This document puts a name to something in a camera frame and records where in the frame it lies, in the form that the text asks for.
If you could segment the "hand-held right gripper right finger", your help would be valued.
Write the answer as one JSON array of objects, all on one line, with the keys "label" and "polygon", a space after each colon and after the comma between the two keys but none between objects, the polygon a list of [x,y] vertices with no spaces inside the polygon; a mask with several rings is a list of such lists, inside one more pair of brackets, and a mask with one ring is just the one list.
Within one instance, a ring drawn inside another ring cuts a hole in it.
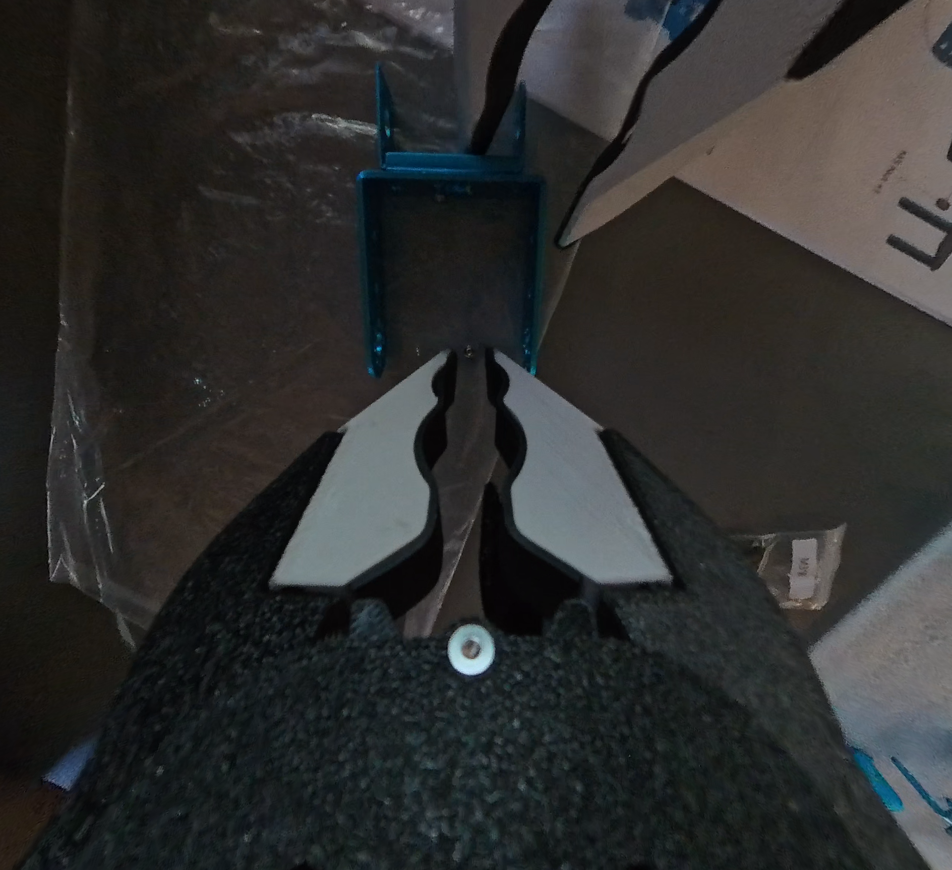
[{"label": "hand-held right gripper right finger", "polygon": [[566,602],[602,621],[610,594],[670,589],[673,572],[604,441],[605,429],[500,351],[485,353],[506,472],[483,492],[486,618],[538,636]]}]

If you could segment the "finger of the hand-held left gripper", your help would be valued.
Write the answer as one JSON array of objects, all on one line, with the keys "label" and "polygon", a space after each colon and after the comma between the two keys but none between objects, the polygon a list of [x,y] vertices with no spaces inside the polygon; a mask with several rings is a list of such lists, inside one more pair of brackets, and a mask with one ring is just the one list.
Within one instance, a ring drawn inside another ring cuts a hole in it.
[{"label": "finger of the hand-held left gripper", "polygon": [[574,245],[715,146],[784,80],[843,0],[712,0],[640,83],[632,122],[605,150],[556,235]]},{"label": "finger of the hand-held left gripper", "polygon": [[519,82],[530,38],[552,0],[454,0],[454,73],[461,140],[482,156]]}]

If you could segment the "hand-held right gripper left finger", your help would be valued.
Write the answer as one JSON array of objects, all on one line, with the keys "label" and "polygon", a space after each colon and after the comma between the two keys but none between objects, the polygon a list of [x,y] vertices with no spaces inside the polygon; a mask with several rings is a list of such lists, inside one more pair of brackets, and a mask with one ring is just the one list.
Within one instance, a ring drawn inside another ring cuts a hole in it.
[{"label": "hand-held right gripper left finger", "polygon": [[434,589],[444,549],[434,467],[455,386],[456,356],[441,351],[338,430],[271,590],[376,599],[400,619]]}]

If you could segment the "small blue flanged metal bracket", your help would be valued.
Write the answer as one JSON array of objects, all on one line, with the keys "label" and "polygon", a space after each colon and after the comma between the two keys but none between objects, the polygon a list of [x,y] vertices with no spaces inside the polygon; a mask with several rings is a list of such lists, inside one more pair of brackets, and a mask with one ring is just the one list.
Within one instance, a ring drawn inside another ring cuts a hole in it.
[{"label": "small blue flanged metal bracket", "polygon": [[387,172],[422,172],[436,176],[519,175],[526,168],[527,89],[520,82],[504,120],[509,121],[511,145],[502,154],[426,152],[396,147],[393,99],[383,65],[375,66],[376,151],[379,167]]}]

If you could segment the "large blue metal U bracket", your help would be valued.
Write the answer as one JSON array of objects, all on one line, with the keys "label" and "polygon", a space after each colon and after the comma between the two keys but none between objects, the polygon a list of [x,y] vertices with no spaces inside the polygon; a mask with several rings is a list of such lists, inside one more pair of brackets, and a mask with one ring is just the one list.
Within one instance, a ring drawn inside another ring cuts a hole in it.
[{"label": "large blue metal U bracket", "polygon": [[367,371],[491,347],[536,372],[546,185],[400,167],[356,180]]}]

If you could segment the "white printed instruction sheet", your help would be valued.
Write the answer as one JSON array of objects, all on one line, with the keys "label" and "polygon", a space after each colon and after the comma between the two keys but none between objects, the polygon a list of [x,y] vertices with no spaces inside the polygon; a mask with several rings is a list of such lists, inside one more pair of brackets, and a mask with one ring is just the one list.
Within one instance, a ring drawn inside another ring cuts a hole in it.
[{"label": "white printed instruction sheet", "polygon": [[[555,210],[555,245],[632,122],[640,83],[711,1],[552,0],[544,11],[521,76],[605,142]],[[786,73],[671,179],[949,323],[950,0],[911,0],[819,72]]]}]

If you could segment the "pile of small screw bags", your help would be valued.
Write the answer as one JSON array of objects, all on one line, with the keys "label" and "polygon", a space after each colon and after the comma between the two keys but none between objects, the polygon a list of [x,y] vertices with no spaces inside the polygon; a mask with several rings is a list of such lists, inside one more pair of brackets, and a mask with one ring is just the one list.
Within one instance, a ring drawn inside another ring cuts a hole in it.
[{"label": "pile of small screw bags", "polygon": [[825,530],[735,533],[731,539],[782,610],[821,611],[839,570],[846,523]]}]

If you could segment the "clear plastic bag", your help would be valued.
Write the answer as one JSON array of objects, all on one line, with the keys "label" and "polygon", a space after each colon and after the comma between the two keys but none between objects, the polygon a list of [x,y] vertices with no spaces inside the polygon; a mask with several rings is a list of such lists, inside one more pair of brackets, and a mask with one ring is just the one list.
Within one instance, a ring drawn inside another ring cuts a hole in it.
[{"label": "clear plastic bag", "polygon": [[51,580],[136,649],[211,539],[377,397],[354,182],[385,65],[458,137],[452,0],[73,0]]}]

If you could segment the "white paper under plate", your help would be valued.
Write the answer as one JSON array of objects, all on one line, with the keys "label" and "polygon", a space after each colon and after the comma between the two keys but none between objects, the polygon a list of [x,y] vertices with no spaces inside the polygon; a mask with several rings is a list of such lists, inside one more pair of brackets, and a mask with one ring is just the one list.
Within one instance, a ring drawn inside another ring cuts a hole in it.
[{"label": "white paper under plate", "polygon": [[898,757],[951,799],[951,529],[946,528],[811,648],[847,745],[897,786],[890,815],[931,868],[951,867],[951,827],[910,792]]}]

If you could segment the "blue perforated metal plate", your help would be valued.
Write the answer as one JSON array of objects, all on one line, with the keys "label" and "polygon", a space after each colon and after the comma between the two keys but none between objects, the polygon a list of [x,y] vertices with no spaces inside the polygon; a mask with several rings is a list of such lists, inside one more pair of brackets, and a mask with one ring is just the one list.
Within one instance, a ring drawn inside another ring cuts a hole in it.
[{"label": "blue perforated metal plate", "polygon": [[[875,794],[887,807],[892,814],[899,814],[905,811],[906,802],[897,786],[887,780],[883,770],[877,765],[876,760],[866,750],[855,745],[847,745],[849,751],[863,772],[866,780],[871,785]],[[898,772],[905,784],[908,786],[914,797],[917,798],[928,810],[939,819],[945,829],[946,834],[950,834],[951,827],[951,799],[950,796],[936,797],[922,784],[922,781],[898,758],[892,756],[889,762],[893,769]]]}]

